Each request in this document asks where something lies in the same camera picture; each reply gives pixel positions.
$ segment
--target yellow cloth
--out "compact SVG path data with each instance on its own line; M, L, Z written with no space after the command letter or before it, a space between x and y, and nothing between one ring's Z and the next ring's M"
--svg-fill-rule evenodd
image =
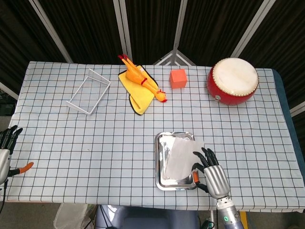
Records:
M138 69L142 72L142 74L147 78L147 81L156 89L158 89L158 85L156 82L151 78L151 76L146 72L146 70L138 65ZM129 92L129 100L131 103L131 106L135 113L138 115L142 115L146 109L149 107L149 104L151 104L154 94L148 90L146 87L143 87L142 85L139 85L137 83L134 83L126 78L126 71L119 74L119 78L123 86L126 88L126 90Z

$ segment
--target robot finger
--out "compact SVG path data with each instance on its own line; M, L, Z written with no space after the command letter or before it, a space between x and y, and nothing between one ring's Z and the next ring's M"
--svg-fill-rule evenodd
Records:
M205 191L206 193L209 193L208 187L207 185L201 184L200 180L199 180L199 175L197 171L193 171L193 180L194 183L196 184L196 186L200 189L202 189L203 191Z
M25 173L26 171L28 171L30 168L32 168L33 166L33 162L30 162L28 163L25 167L23 168L16 168L16 169L11 169L9 171L9 174L8 174L8 177L12 177L14 175L17 175L17 174L21 174L21 173Z
M14 125L12 126L10 129L11 129L11 132L13 133L15 130L17 130L18 126L17 125Z
M213 160L214 165L218 166L219 163L218 163L218 160L216 158L215 153L211 149L209 149L209 148L208 148L208 152L209 152L209 154L211 156L211 159Z
M22 130L23 130L22 128L18 129L17 131L15 131L15 133L13 133L13 135L10 138L10 141L7 145L7 149L10 150L10 155L12 155L12 153L13 153L17 138L18 138L19 134L22 132Z
M203 164L204 167L208 167L209 166L209 163L206 161L206 159L204 158L204 156L201 153L199 153L197 151L193 151L193 154L195 154L197 157L200 158L201 163Z
M209 153L209 151L207 151L205 148L201 147L202 151L204 152L205 156L206 156L206 160L209 164L209 166L214 166L213 160L211 159L211 155Z
M203 171L204 170L204 166L200 165L199 163L193 164L192 171L195 170L195 169L198 169L199 171L204 173L204 171Z
M4 131L2 131L2 132L0 133L0 148L1 148L1 146L2 146L2 142L3 142L4 135L5 135L6 131L7 131L7 129L4 130Z
M7 128L5 131L3 131L2 138L1 138L1 149L6 149L6 146L9 142L10 136L11 136L12 130L10 128Z

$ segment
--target red drum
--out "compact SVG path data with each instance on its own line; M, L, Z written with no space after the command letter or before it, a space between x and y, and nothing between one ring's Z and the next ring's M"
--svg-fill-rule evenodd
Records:
M236 105L247 101L258 86L255 68L239 58L227 58L212 67L207 88L216 101Z

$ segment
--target robotic hand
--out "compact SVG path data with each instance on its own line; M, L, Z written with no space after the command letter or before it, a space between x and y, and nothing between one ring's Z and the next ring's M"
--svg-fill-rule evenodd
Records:
M16 129L17 126L15 125L12 128L8 128L5 131L0 132L0 185L4 183L3 203L2 207L0 208L0 213L4 205L5 193L8 185L8 177L24 173L28 171L34 164L33 162L30 162L23 168L10 169L11 155L13 154L18 135L22 132L22 128L18 130Z
M201 160L201 164L195 163L192 167L192 174L198 188L217 199L216 208L224 223L225 229L244 229L235 205L229 195L231 188L228 183L224 169L219 165L215 153L211 149L202 147L205 157L199 152L193 152ZM199 181L198 171L204 173L206 185Z

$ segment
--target floor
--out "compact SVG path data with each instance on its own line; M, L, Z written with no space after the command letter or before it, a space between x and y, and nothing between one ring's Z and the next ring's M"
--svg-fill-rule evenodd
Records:
M0 131L9 125L10 117L0 117ZM0 215L0 228L6 229L53 229L53 221L59 204L51 203L5 203ZM210 212L200 211L201 221ZM260 213L251 212L248 215L249 229L302 229L305 225L304 213Z

